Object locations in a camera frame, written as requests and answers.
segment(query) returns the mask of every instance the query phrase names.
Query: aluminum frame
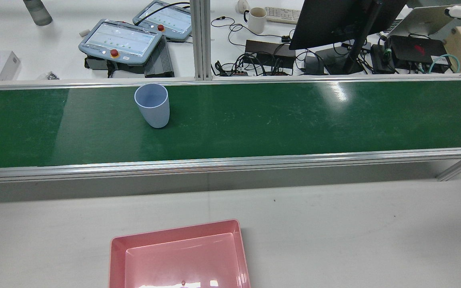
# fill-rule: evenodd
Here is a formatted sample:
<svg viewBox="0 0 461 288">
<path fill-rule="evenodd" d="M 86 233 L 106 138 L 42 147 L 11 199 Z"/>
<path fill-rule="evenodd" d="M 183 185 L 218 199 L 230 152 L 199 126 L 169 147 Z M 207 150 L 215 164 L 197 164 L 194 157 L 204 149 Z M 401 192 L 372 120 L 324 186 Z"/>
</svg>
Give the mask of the aluminum frame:
<svg viewBox="0 0 461 288">
<path fill-rule="evenodd" d="M 190 0 L 195 80 L 211 81 L 210 0 Z"/>
<path fill-rule="evenodd" d="M 378 81 L 445 81 L 461 80 L 461 74 L 450 74 L 449 76 L 425 77 L 402 76 L 386 77 L 375 75 L 375 77 L 249 77 L 247 80 L 218 80 L 218 81 L 181 81 L 174 79 L 162 80 L 167 85 L 198 85 L 198 84 L 256 84 L 275 82 L 378 82 Z M 126 83 L 117 82 L 61 82 L 59 80 L 28 82 L 25 84 L 1 83 L 0 90 L 20 89 L 55 89 L 55 88 L 97 88 L 97 87 L 127 87 L 143 84 L 144 81 L 129 81 Z M 322 166 L 349 166 L 362 164 L 385 164 L 405 162 L 427 162 L 432 160 L 458 159 L 461 160 L 461 148 L 450 149 L 429 149 L 429 150 L 406 150 L 406 151 L 377 151 L 337 154 L 314 154 L 314 155 L 283 155 L 266 157 L 237 157 L 237 158 L 215 158 L 195 160 L 172 160 L 157 162 L 123 162 L 109 164 L 83 164 L 67 166 L 46 166 L 46 167 L 16 167 L 0 168 L 0 182 L 24 182 L 38 180 L 59 180 L 59 179 L 83 179 L 103 177 L 125 177 L 142 175 L 163 175 L 163 174 L 185 174 L 185 173 L 207 173 L 224 171 L 249 171 L 267 170 L 280 168 L 309 168 Z M 461 165 L 452 166 L 446 171 L 454 176 L 461 172 Z"/>
<path fill-rule="evenodd" d="M 250 76 L 250 77 L 214 77 L 213 81 L 193 80 L 192 77 L 177 78 L 144 78 L 137 80 L 103 78 L 98 80 L 31 80 L 31 81 L 0 81 L 0 90 L 22 89 L 56 89 L 56 88 L 102 88 L 131 87 L 154 82 L 168 86 L 177 85 L 220 85 L 220 84 L 261 84 L 285 82 L 420 82 L 420 81 L 459 81 L 461 74 L 400 74 L 400 75 L 327 75 L 327 76 Z"/>
</svg>

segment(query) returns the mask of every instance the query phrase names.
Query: white table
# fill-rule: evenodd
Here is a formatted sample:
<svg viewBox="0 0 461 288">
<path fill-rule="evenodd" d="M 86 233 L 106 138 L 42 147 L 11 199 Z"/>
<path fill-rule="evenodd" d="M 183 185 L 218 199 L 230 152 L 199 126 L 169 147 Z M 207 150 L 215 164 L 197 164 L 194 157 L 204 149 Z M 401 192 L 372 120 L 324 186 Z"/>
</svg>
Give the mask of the white table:
<svg viewBox="0 0 461 288">
<path fill-rule="evenodd" d="M 230 218 L 255 288 L 461 288 L 461 177 L 0 204 L 0 287 L 104 288 L 113 237 Z"/>
<path fill-rule="evenodd" d="M 103 18 L 132 22 L 147 4 L 142 0 L 43 0 L 53 17 L 47 26 L 33 23 L 22 0 L 0 0 L 0 50 L 14 51 L 22 61 L 16 80 L 35 80 L 53 71 L 62 80 L 106 78 L 107 71 L 84 67 L 86 55 L 79 51 L 79 32 L 92 29 Z M 176 77 L 193 77 L 193 47 L 168 43 Z M 143 75 L 119 71 L 116 77 Z"/>
<path fill-rule="evenodd" d="M 288 8 L 288 9 L 295 9 L 295 10 L 301 10 L 302 5 L 303 5 L 303 0 L 268 0 L 268 1 L 260 1 L 260 0 L 249 0 L 249 5 L 251 8 L 253 7 L 277 7 L 277 8 Z M 245 27 L 247 27 L 247 24 L 243 20 L 243 15 L 238 14 L 235 10 L 235 1 L 227 1 L 227 0 L 211 0 L 211 20 L 219 18 L 220 16 L 226 16 L 226 17 L 231 17 L 234 20 L 236 20 L 236 24 L 240 23 L 243 24 Z M 412 9 L 408 8 L 405 6 L 405 8 L 401 11 L 399 18 L 404 18 Z M 214 25 L 221 26 L 223 24 L 231 24 L 232 20 L 216 20 L 214 21 Z M 271 35 L 289 35 L 291 33 L 291 36 L 293 36 L 292 29 L 294 29 L 296 25 L 294 24 L 284 24 L 284 23 L 276 23 L 276 22 L 267 22 L 264 28 L 264 32 L 262 34 L 271 34 Z M 238 58 L 239 55 L 243 54 L 245 52 L 245 47 L 241 46 L 236 46 L 233 45 L 229 42 L 227 39 L 229 34 L 229 27 L 211 27 L 211 62 L 214 64 L 216 61 L 220 61 L 221 64 L 224 63 L 234 63 L 236 62 L 236 59 Z M 378 36 L 377 35 L 370 35 L 368 37 L 368 41 L 376 44 L 378 41 Z M 252 33 L 250 33 L 246 29 L 242 29 L 237 32 L 232 32 L 230 35 L 230 39 L 232 42 L 236 44 L 243 44 L 247 42 L 247 40 L 256 40 L 256 41 L 262 41 L 262 42 L 273 42 L 273 43 L 281 43 L 280 38 L 278 37 L 272 37 L 272 36 L 256 36 Z M 325 46 L 320 46 L 317 48 L 312 48 L 310 49 L 311 51 L 320 51 L 324 49 L 331 49 L 333 46 L 332 45 L 325 45 Z M 303 50 L 297 50 L 296 55 L 299 55 L 302 53 Z M 303 59 L 304 55 L 300 56 L 300 60 L 297 60 L 298 66 L 303 67 Z M 366 59 L 368 60 L 369 64 L 371 64 L 371 57 L 370 55 L 366 56 Z M 232 66 L 227 65 L 224 68 L 226 70 L 230 70 Z M 291 69 L 284 69 L 284 72 L 290 74 Z M 293 71 L 293 75 L 300 75 L 303 72 L 300 71 L 296 65 L 295 69 Z M 399 73 L 402 74 L 407 74 L 408 70 L 399 70 Z M 364 75 L 365 72 L 360 72 L 360 73 L 355 73 L 356 75 Z"/>
</svg>

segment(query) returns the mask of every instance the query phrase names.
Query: black box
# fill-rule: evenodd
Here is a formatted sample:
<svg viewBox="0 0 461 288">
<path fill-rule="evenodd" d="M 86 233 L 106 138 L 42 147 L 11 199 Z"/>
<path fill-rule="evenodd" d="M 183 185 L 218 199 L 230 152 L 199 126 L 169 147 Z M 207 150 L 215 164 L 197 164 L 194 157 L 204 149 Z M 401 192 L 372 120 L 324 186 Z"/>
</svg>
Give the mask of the black box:
<svg viewBox="0 0 461 288">
<path fill-rule="evenodd" d="M 447 54 L 442 41 L 426 38 L 390 36 L 386 47 L 392 50 L 395 67 L 407 70 L 418 63 L 428 69 L 437 57 Z M 435 64 L 432 72 L 444 73 L 451 67 L 448 57 L 442 59 L 442 64 Z"/>
<path fill-rule="evenodd" d="M 247 40 L 245 53 L 257 53 L 254 54 L 254 56 L 257 57 L 257 59 L 264 66 L 275 65 L 275 61 L 277 60 L 277 58 L 279 58 L 280 60 L 282 60 L 280 67 L 287 69 L 293 69 L 293 64 L 295 63 L 296 58 L 296 51 L 289 50 L 289 44 L 286 43 L 278 44 Z M 243 62 L 250 64 L 258 64 L 248 57 L 243 58 Z"/>
</svg>

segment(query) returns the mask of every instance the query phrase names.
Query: white mug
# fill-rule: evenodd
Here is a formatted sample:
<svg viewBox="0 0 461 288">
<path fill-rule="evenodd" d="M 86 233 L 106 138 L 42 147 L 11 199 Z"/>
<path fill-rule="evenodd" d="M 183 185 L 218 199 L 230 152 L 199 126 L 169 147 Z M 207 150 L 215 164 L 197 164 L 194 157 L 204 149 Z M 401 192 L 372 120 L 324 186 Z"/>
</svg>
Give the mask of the white mug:
<svg viewBox="0 0 461 288">
<path fill-rule="evenodd" d="M 245 10 L 243 13 L 245 22 L 248 22 L 249 29 L 256 34 L 261 34 L 264 31 L 264 24 L 266 24 L 266 10 L 261 7 L 255 7 L 250 10 Z"/>
</svg>

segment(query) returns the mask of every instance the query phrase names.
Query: metal post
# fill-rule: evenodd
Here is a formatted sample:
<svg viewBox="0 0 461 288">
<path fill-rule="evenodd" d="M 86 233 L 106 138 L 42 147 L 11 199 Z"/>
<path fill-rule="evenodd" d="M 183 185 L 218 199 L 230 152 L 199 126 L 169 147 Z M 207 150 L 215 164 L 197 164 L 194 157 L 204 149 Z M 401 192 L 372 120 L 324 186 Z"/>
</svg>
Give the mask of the metal post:
<svg viewBox="0 0 461 288">
<path fill-rule="evenodd" d="M 211 80 L 210 0 L 190 0 L 195 80 Z"/>
<path fill-rule="evenodd" d="M 447 168 L 444 172 L 437 175 L 436 178 L 441 182 L 447 181 L 460 173 L 461 173 L 461 160 L 458 161 L 453 166 Z"/>
</svg>

